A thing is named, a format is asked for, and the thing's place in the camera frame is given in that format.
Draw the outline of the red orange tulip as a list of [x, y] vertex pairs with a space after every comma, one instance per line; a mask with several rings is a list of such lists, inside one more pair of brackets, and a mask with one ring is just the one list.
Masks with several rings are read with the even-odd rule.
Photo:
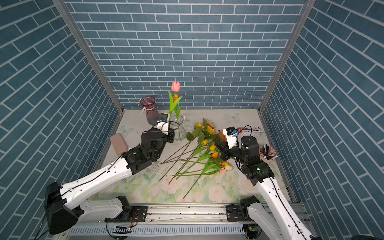
[[195, 187], [195, 185], [199, 182], [201, 178], [203, 178], [204, 176], [210, 176], [210, 175], [220, 173], [222, 170], [227, 171], [226, 169], [227, 165], [228, 165], [227, 162], [209, 163], [209, 164], [206, 164], [206, 166], [202, 170], [199, 170], [198, 174], [188, 174], [188, 176], [197, 176], [197, 179], [194, 181], [194, 183], [192, 184], [192, 186], [190, 187], [190, 189], [187, 191], [187, 193], [183, 198], [185, 198], [190, 193], [190, 191]]

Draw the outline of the orange yellow tulip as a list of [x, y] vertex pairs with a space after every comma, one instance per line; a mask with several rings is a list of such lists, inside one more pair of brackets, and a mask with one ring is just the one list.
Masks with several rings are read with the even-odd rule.
[[182, 109], [182, 106], [179, 104], [181, 99], [182, 99], [182, 97], [179, 98], [178, 94], [174, 95], [174, 101], [173, 101], [173, 104], [172, 104], [172, 108], [173, 108], [173, 111], [175, 112], [177, 120], [179, 119], [180, 112], [181, 112], [181, 109]]

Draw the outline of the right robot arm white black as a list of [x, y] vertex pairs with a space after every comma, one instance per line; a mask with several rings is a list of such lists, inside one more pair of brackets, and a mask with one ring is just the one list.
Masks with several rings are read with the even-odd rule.
[[242, 217], [256, 222], [271, 240], [320, 240], [321, 237], [311, 233], [284, 197], [273, 171], [261, 160], [256, 138], [244, 136], [241, 144], [235, 135], [227, 137], [227, 140], [216, 143], [221, 159], [232, 158], [241, 164], [241, 172], [259, 191], [272, 212], [267, 213], [260, 201], [251, 196], [240, 201]]

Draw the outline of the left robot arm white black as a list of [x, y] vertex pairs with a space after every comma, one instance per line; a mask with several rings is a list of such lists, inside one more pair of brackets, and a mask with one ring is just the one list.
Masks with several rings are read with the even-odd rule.
[[109, 201], [90, 201], [88, 198], [113, 183], [129, 178], [156, 162], [166, 143], [173, 143], [175, 131], [151, 128], [141, 135], [141, 143], [122, 153], [114, 162], [81, 179], [46, 187], [45, 212], [48, 231], [57, 235], [76, 223], [103, 218], [107, 223], [124, 223], [137, 215], [124, 196]]

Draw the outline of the white tulip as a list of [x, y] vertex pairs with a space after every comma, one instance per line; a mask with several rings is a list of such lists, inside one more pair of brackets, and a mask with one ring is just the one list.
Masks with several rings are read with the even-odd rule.
[[214, 175], [214, 174], [220, 174], [223, 175], [228, 171], [232, 171], [233, 167], [231, 165], [225, 165], [225, 166], [214, 166], [211, 169], [207, 170], [205, 172], [206, 175]]

